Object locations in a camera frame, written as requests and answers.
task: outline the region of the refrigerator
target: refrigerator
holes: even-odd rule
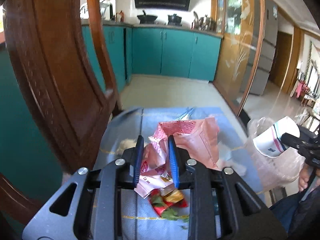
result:
[[[266,0],[265,8],[265,36],[262,42],[260,59],[258,62],[257,71],[253,78],[253,83],[249,93],[261,96],[265,90],[270,75],[273,59],[276,52],[276,42],[278,35],[278,7],[272,0]],[[258,44],[259,28],[253,30],[252,44]],[[255,57],[255,51],[251,50],[249,54],[247,68],[244,73],[243,82],[240,87],[240,91],[245,91],[248,84],[253,62]]]

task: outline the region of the silver bolt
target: silver bolt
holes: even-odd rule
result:
[[[227,175],[231,175],[231,174],[233,174],[233,169],[230,168],[230,167],[226,167],[224,169],[224,173],[227,174]]]
[[[189,166],[194,166],[194,165],[197,164],[197,161],[194,160],[194,159],[189,159],[189,160],[187,160],[187,164],[188,164]]]
[[[88,171],[89,171],[89,170],[88,170],[87,168],[82,167],[82,168],[80,168],[80,169],[78,170],[78,173],[79,173],[80,175],[84,175],[84,174],[87,174]]]
[[[125,164],[125,159],[117,159],[116,160],[116,165],[122,166],[123,164]]]

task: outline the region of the blue tablecloth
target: blue tablecloth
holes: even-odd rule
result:
[[[142,135],[145,142],[153,135],[158,122],[173,121],[185,113],[187,108],[135,108],[116,116],[109,124],[102,138],[100,151],[94,169],[101,169],[107,163],[119,158],[116,150],[124,139],[136,140]],[[232,150],[232,158],[247,168],[242,178],[255,191],[262,191],[257,170],[253,165],[243,143],[233,126],[218,107],[196,108],[190,119],[204,119],[214,116],[220,132],[218,141]],[[189,190],[184,190],[189,202]],[[188,215],[189,208],[179,211],[179,215]],[[133,190],[122,190],[122,229],[124,239],[168,240],[187,239],[187,223],[182,220],[168,221],[159,219],[148,200],[137,195]]]

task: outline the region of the crumpled pink wrapper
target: crumpled pink wrapper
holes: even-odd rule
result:
[[[173,183],[168,155],[168,137],[173,135],[177,147],[186,149],[191,158],[209,169],[218,169],[219,127],[214,117],[202,120],[160,122],[143,152],[140,178],[135,191],[143,198],[153,189]]]

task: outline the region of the paper cup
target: paper cup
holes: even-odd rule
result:
[[[297,124],[288,116],[276,122],[265,132],[253,139],[256,149],[264,156],[276,158],[289,147],[281,142],[284,133],[300,137],[300,130]]]

